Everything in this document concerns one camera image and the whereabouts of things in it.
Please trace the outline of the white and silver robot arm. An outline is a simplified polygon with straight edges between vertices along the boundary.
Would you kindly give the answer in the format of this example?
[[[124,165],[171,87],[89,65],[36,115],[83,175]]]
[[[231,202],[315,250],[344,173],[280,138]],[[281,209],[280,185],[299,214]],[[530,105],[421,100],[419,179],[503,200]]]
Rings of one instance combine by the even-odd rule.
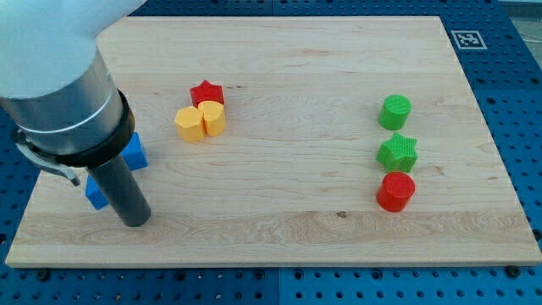
[[[1,106],[29,154],[97,167],[124,149],[135,120],[97,36],[143,3],[1,1]]]

